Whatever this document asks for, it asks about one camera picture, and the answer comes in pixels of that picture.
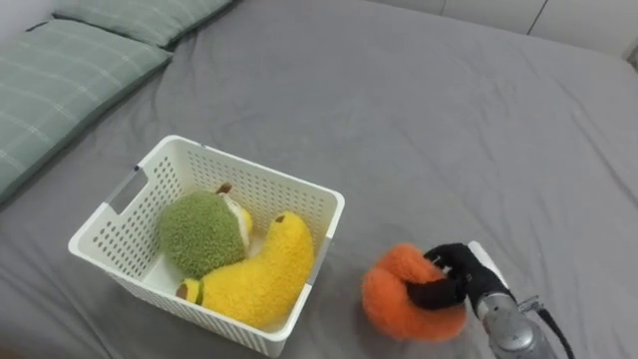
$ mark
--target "pillow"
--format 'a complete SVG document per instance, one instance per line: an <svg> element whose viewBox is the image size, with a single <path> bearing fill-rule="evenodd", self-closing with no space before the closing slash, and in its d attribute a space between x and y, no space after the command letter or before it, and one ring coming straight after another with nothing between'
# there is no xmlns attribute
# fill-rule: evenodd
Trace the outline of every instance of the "pillow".
<svg viewBox="0 0 638 359"><path fill-rule="evenodd" d="M168 59L164 50L64 20L0 44L0 203Z"/></svg>
<svg viewBox="0 0 638 359"><path fill-rule="evenodd" d="M55 16L165 47L231 0L63 0Z"/></svg>

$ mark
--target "banana plush toy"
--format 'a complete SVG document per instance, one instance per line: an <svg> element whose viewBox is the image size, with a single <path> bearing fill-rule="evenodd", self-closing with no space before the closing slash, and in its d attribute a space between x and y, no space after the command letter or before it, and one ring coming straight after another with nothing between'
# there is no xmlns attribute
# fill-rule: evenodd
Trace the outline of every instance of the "banana plush toy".
<svg viewBox="0 0 638 359"><path fill-rule="evenodd" d="M177 296L256 328L285 317L303 289L314 261L310 229L286 211L271 223L252 258L186 279Z"/></svg>

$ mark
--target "durian plush toy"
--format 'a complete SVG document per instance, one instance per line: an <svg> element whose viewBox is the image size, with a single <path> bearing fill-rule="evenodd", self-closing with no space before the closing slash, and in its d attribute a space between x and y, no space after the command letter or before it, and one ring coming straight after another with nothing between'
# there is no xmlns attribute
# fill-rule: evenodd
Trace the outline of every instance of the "durian plush toy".
<svg viewBox="0 0 638 359"><path fill-rule="evenodd" d="M271 223L264 246L252 258L186 279L177 296L255 328L284 318L310 275L314 249L310 229L286 211Z"/></svg>
<svg viewBox="0 0 638 359"><path fill-rule="evenodd" d="M170 204L158 222L159 245L185 276L201 278L246 257L250 214L230 198L231 185L197 190Z"/></svg>

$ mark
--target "basket handle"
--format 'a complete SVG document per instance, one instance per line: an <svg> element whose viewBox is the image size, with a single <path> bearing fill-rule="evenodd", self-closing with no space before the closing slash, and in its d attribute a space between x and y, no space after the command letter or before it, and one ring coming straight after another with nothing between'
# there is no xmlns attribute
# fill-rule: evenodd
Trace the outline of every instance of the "basket handle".
<svg viewBox="0 0 638 359"><path fill-rule="evenodd" d="M109 195L106 203L117 214L121 214L129 207L133 199L149 183L149 177L140 166L136 166L132 172Z"/></svg>

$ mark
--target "bed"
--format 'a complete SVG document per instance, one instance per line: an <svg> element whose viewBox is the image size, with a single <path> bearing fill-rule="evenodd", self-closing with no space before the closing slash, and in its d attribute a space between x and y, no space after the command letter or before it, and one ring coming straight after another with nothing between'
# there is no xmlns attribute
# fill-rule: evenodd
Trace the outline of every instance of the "bed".
<svg viewBox="0 0 638 359"><path fill-rule="evenodd" d="M471 240L518 297L541 295L577 358L635 357L637 120L638 77L606 55L366 1L244 1L1 209L0 346L259 357L67 251L175 134L346 197L282 358L491 358L474 319L449 343L393 342L360 309L361 276L392 244Z"/></svg>

